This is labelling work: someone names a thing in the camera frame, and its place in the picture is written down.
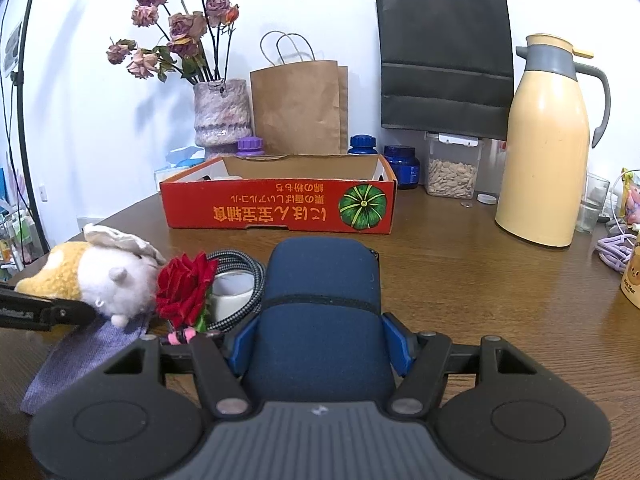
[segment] black paper bag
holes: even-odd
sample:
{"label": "black paper bag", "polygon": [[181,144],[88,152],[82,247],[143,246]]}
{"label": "black paper bag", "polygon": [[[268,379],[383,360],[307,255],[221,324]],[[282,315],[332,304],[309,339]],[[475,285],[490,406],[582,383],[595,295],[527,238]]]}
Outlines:
{"label": "black paper bag", "polygon": [[382,127],[505,140],[507,0],[376,0]]}

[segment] orange rose bud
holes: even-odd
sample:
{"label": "orange rose bud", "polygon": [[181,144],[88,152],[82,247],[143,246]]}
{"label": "orange rose bud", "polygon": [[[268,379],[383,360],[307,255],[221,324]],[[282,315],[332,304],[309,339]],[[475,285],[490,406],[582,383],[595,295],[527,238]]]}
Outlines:
{"label": "orange rose bud", "polygon": [[238,9],[238,5],[234,5],[226,12],[223,23],[225,25],[229,25],[230,23],[233,23],[235,20],[237,20],[238,16],[240,16],[240,10]]}

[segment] vase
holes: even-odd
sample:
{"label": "vase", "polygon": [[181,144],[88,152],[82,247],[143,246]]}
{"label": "vase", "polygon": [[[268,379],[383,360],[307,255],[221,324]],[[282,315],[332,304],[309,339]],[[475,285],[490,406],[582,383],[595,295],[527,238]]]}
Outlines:
{"label": "vase", "polygon": [[209,158],[234,154],[238,140],[253,135],[244,79],[197,83],[193,95],[195,142],[206,149]]}

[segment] black elastic band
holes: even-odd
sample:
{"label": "black elastic band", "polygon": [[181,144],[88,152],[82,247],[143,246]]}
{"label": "black elastic band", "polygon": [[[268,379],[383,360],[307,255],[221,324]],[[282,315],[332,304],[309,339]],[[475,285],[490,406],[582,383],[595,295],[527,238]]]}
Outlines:
{"label": "black elastic band", "polygon": [[262,300],[262,310],[265,310],[270,306],[291,303],[350,306],[352,308],[366,310],[367,312],[371,312],[377,316],[380,315],[380,306],[369,303],[369,301],[351,300],[350,298],[343,298],[341,296],[323,296],[321,294],[287,294],[285,296],[276,296],[269,300]]}

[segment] black pole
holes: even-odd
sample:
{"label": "black pole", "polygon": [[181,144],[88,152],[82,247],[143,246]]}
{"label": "black pole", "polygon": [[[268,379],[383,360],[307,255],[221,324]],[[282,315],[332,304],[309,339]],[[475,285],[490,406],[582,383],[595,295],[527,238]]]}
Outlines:
{"label": "black pole", "polygon": [[[20,33],[20,53],[18,54],[18,72],[15,77],[15,85],[17,87],[17,119],[18,119],[18,140],[20,142],[20,160],[22,161],[22,171],[24,173],[24,182],[27,188],[27,197],[29,198],[29,210],[31,218],[36,226],[38,238],[42,245],[42,250],[47,254],[50,250],[47,238],[44,235],[42,221],[38,213],[38,205],[36,197],[33,193],[33,183],[31,182],[31,171],[29,170],[29,159],[27,157],[27,142],[24,137],[24,101],[22,95],[22,86],[24,85],[24,44],[27,40],[27,25],[31,14],[31,5],[33,0],[27,0],[27,8],[24,11],[24,19],[22,20],[22,31]],[[20,199],[18,199],[18,208],[20,207]]]}

